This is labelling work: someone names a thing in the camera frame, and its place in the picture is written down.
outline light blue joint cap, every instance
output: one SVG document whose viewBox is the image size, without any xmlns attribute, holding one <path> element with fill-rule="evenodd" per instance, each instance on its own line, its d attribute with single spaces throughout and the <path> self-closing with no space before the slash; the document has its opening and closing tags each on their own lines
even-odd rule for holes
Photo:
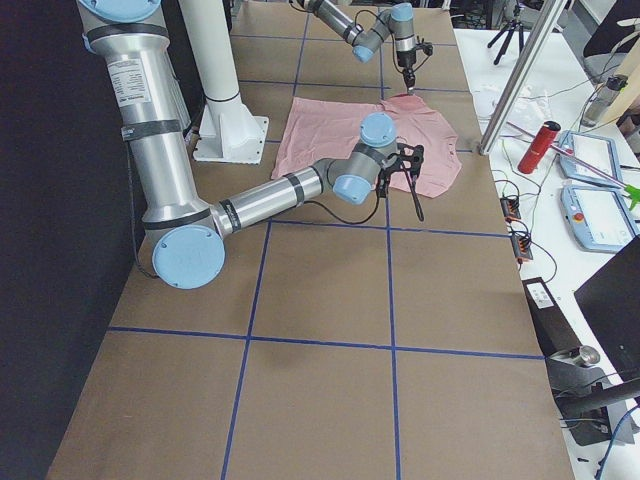
<svg viewBox="0 0 640 480">
<path fill-rule="evenodd" d="M 369 192 L 371 183 L 357 175 L 340 175 L 333 184 L 333 193 L 353 205 L 361 205 Z"/>
<path fill-rule="evenodd" d="M 117 23 L 134 23 L 155 13 L 161 0 L 79 0 L 94 15 Z"/>
<path fill-rule="evenodd" d="M 373 57 L 373 51 L 367 47 L 363 47 L 362 45 L 353 47 L 353 54 L 362 63 L 367 63 L 371 60 L 371 57 Z"/>
<path fill-rule="evenodd" d="M 413 7 L 410 3 L 399 3 L 391 8 L 391 18 L 396 22 L 406 22 L 413 18 Z"/>
<path fill-rule="evenodd" d="M 94 55 L 97 55 L 96 51 L 93 48 L 91 48 L 91 43 L 89 42 L 89 38 L 84 33 L 82 34 L 82 41 L 84 42 L 84 48 L 86 48 L 89 53 L 93 53 Z"/>
<path fill-rule="evenodd" d="M 360 140 L 370 147 L 386 147 L 396 136 L 396 126 L 386 113 L 371 113 L 360 124 Z"/>
<path fill-rule="evenodd" d="M 206 285 L 224 265 L 224 243 L 213 229 L 184 225 L 166 233 L 153 249 L 153 268 L 172 287 Z"/>
</svg>

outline black curtain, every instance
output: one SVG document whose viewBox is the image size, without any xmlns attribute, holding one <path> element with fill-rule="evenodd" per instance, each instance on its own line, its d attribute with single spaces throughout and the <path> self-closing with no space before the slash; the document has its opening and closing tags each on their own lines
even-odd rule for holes
<svg viewBox="0 0 640 480">
<path fill-rule="evenodd" d="M 634 31 L 634 27 L 621 27 L 617 23 L 619 20 L 630 18 L 640 18 L 640 2 L 638 0 L 618 0 L 585 45 L 583 56 L 590 57 L 609 53 L 616 43 Z M 627 42 L 617 52 L 626 53 L 631 50 L 634 44 L 635 40 Z"/>
<path fill-rule="evenodd" d="M 191 112 L 201 87 L 163 2 Z M 74 2 L 3 2 L 0 478 L 44 478 L 132 265 L 126 152 Z M 136 184 L 139 215 L 144 210 Z M 138 228 L 138 241 L 141 231 Z"/>
</svg>

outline green object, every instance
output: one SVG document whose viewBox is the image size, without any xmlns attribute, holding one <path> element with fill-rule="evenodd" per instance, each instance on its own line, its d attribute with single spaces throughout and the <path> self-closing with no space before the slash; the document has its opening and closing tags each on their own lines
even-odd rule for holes
<svg viewBox="0 0 640 480">
<path fill-rule="evenodd" d="M 631 210 L 640 202 L 640 188 L 636 188 L 633 185 L 625 185 L 624 191 L 629 194 L 631 198 Z"/>
</svg>

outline pink t-shirt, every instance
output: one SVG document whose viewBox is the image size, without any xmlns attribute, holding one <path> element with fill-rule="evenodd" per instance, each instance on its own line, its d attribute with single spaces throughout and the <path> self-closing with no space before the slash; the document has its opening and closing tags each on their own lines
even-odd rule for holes
<svg viewBox="0 0 640 480">
<path fill-rule="evenodd" d="M 295 97 L 271 178 L 296 172 L 321 158 L 349 158 L 359 140 L 360 123 L 373 112 L 391 117 L 399 142 L 424 146 L 416 191 L 432 198 L 447 191 L 461 168 L 455 147 L 458 135 L 440 112 L 414 95 L 399 95 L 379 105 Z M 409 191 L 400 173 L 391 177 L 391 187 Z"/>
</svg>

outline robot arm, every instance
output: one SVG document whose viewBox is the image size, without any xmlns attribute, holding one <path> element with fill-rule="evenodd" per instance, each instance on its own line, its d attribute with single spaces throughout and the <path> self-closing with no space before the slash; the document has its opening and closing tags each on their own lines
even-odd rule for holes
<svg viewBox="0 0 640 480">
<path fill-rule="evenodd" d="M 405 155 L 405 148 L 411 148 L 413 155 Z M 185 289 L 202 286 L 222 269 L 224 237 L 302 206 L 328 187 L 353 205 L 366 200 L 373 184 L 376 184 L 378 198 L 386 197 L 389 177 L 399 171 L 407 175 L 412 185 L 416 211 L 422 220 L 414 190 L 423 161 L 422 152 L 421 146 L 397 144 L 391 118 L 385 113 L 373 113 L 363 120 L 360 141 L 348 159 L 318 160 L 311 167 L 211 205 L 215 229 L 185 225 L 168 231 L 154 247 L 153 266 L 169 285 Z"/>
<path fill-rule="evenodd" d="M 342 200 L 361 205 L 380 171 L 395 163 L 397 152 L 393 121 L 384 113 L 373 113 L 360 125 L 360 141 L 348 159 L 318 160 L 311 167 L 213 205 L 217 230 L 221 236 L 227 236 L 299 207 L 328 188 Z"/>
<path fill-rule="evenodd" d="M 393 36 L 396 62 L 402 69 L 407 93 L 411 93 L 416 83 L 413 66 L 416 52 L 422 50 L 427 56 L 433 53 L 430 43 L 417 42 L 413 30 L 413 8 L 410 3 L 400 3 L 376 15 L 376 21 L 365 32 L 361 25 L 351 20 L 329 0 L 297 0 L 305 11 L 313 13 L 329 28 L 353 46 L 353 54 L 361 62 L 368 62 L 380 49 L 384 41 Z"/>
<path fill-rule="evenodd" d="M 159 0 L 132 1 L 127 8 L 120 1 L 77 1 L 87 45 L 107 64 L 124 123 L 122 138 L 133 153 L 147 200 L 142 217 L 146 241 L 156 272 L 169 285 L 189 289 L 210 282 L 224 264 L 224 237 L 300 206 L 328 187 L 359 205 L 376 179 L 384 187 L 376 194 L 385 196 L 393 172 L 403 171 L 415 183 L 421 158 L 416 163 L 403 155 L 405 146 L 396 143 L 392 120 L 375 113 L 363 121 L 360 141 L 348 159 L 322 159 L 214 205 L 205 202 L 196 191 L 178 121 Z"/>
</svg>

